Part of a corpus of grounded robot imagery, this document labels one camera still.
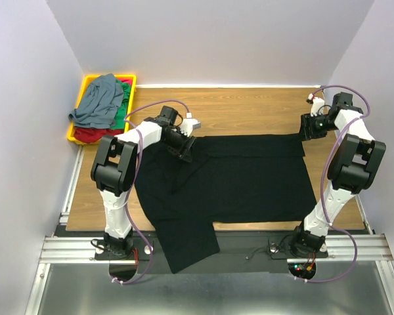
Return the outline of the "black t shirt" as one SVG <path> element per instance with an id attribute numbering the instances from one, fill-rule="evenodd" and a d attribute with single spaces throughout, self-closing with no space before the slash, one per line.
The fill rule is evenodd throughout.
<path id="1" fill-rule="evenodd" d="M 296 134 L 198 137 L 191 156 L 152 144 L 135 181 L 172 273 L 219 252 L 215 222 L 302 221 L 317 203 Z"/>

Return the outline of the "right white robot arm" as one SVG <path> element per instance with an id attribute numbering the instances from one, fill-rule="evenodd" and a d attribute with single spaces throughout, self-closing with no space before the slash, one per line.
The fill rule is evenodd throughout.
<path id="1" fill-rule="evenodd" d="M 320 182 L 320 200 L 297 226 L 289 240 L 296 257 L 306 257 L 326 250 L 325 239 L 345 204 L 372 185 L 386 151 L 364 123 L 369 115 L 353 105 L 350 93 L 335 94 L 331 105 L 311 93 L 307 97 L 311 111 L 301 116 L 302 140 L 324 138 L 338 131 Z"/>

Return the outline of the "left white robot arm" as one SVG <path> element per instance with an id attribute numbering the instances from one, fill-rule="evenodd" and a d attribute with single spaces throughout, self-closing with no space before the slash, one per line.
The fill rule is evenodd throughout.
<path id="1" fill-rule="evenodd" d="M 135 225 L 127 210 L 127 200 L 139 171 L 145 148 L 161 142 L 183 161 L 191 160 L 191 148 L 196 138 L 192 132 L 201 127 L 190 111 L 180 124 L 175 122 L 179 113 L 164 106 L 156 117 L 148 117 L 132 129 L 117 136 L 101 138 L 91 168 L 91 179 L 102 198 L 106 226 L 102 241 L 92 245 L 102 254 L 109 253 L 117 259 L 126 259 L 132 253 L 132 231 Z"/>

